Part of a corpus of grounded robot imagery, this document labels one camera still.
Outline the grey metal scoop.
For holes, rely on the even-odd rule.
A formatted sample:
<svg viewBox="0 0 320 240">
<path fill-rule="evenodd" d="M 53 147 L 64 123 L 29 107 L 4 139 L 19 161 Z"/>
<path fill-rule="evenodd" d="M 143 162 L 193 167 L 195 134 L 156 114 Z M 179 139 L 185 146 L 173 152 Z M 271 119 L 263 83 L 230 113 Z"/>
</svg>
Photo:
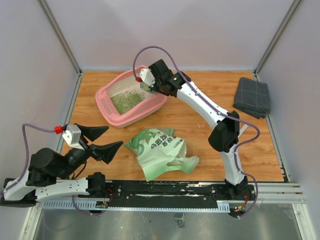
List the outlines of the grey metal scoop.
<svg viewBox="0 0 320 240">
<path fill-rule="evenodd" d="M 140 82 L 139 83 L 139 87 L 143 90 L 143 91 L 146 91 L 147 93 L 150 93 L 150 94 L 156 94 L 157 92 L 156 91 L 153 91 L 151 90 L 151 87 L 148 86 L 146 83 L 144 82 Z"/>
</svg>

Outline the pink litter box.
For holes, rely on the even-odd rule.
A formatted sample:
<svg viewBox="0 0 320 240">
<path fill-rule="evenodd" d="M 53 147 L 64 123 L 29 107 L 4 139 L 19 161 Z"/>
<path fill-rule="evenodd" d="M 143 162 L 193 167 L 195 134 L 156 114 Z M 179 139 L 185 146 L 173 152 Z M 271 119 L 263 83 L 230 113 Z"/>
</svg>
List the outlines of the pink litter box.
<svg viewBox="0 0 320 240">
<path fill-rule="evenodd" d="M 124 128 L 153 114 L 165 104 L 165 95 L 150 93 L 136 81 L 134 73 L 139 76 L 146 69 L 141 65 L 123 72 L 96 92 L 98 109 L 110 125 Z"/>
</svg>

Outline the green cat litter bag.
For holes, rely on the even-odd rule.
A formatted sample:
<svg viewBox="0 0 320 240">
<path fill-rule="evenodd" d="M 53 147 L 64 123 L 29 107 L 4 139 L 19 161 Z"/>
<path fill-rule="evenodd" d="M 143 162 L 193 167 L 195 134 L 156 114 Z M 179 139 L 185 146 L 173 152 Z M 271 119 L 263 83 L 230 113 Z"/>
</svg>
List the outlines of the green cat litter bag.
<svg viewBox="0 0 320 240">
<path fill-rule="evenodd" d="M 174 136 L 173 128 L 147 128 L 125 143 L 136 154 L 145 180 L 151 181 L 171 171 L 191 174 L 199 163 L 197 156 L 187 157 L 187 144 Z"/>
</svg>

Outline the white plastic bag clip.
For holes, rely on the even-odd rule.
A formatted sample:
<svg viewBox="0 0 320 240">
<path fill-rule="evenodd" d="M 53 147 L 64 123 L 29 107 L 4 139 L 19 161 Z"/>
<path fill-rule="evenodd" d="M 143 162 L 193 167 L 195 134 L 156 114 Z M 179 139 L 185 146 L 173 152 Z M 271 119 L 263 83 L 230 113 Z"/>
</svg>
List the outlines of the white plastic bag clip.
<svg viewBox="0 0 320 240">
<path fill-rule="evenodd" d="M 246 129 L 248 128 L 248 125 L 247 124 L 244 124 L 242 126 L 242 128 L 239 130 L 239 137 L 246 131 Z"/>
</svg>

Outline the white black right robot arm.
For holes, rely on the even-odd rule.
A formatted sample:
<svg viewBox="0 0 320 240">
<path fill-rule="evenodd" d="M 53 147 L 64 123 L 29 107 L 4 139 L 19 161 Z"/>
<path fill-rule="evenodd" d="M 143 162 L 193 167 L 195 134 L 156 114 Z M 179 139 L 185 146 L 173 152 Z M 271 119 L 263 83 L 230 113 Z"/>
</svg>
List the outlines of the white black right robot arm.
<svg viewBox="0 0 320 240">
<path fill-rule="evenodd" d="M 208 142 L 222 159 L 227 196 L 232 200 L 240 199 L 245 193 L 248 177 L 243 173 L 236 149 L 240 134 L 239 114 L 219 107 L 188 75 L 184 72 L 173 73 L 162 59 L 141 70 L 138 76 L 152 91 L 188 104 L 209 124 L 212 133 Z"/>
</svg>

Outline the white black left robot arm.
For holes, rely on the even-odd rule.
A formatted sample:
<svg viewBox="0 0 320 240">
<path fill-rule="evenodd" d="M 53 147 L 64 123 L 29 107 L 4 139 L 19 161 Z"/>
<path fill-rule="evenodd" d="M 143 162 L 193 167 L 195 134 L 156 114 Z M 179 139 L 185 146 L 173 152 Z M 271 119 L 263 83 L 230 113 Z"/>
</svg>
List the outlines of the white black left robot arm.
<svg viewBox="0 0 320 240">
<path fill-rule="evenodd" d="M 70 147 L 62 155 L 45 147 L 36 153 L 26 155 L 26 163 L 21 176 L 6 178 L 0 194 L 0 204 L 4 207 L 29 208 L 38 203 L 57 197 L 81 196 L 101 198 L 107 193 L 106 177 L 100 172 L 80 179 L 71 174 L 86 165 L 89 158 L 109 164 L 115 157 L 122 141 L 106 145 L 93 142 L 109 127 L 87 127 L 79 124 L 56 126 L 52 133 L 61 135 Z"/>
</svg>

